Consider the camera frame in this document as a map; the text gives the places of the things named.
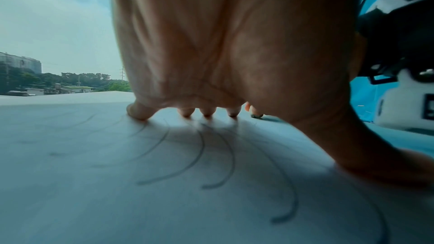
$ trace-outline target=hand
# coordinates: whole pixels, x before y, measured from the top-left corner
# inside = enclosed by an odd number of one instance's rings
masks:
[[[128,113],[146,120],[166,107],[184,116],[222,107],[235,116],[248,101],[348,170],[379,163],[387,170],[383,159],[391,158],[400,170],[388,177],[415,174],[413,162],[368,130],[349,104],[358,1],[113,0],[136,96]]]

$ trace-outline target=roof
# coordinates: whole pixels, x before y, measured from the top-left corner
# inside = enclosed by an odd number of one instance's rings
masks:
[[[91,89],[92,87],[88,87],[88,86],[62,86],[68,89]]]

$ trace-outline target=sky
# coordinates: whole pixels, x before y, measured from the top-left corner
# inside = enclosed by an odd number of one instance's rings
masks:
[[[43,73],[121,78],[110,0],[0,0],[0,52],[35,58]]]

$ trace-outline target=black and white device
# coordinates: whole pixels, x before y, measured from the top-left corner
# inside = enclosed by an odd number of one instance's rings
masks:
[[[434,133],[434,0],[377,0],[358,31],[368,40],[359,76],[399,83],[379,100],[374,122]]]

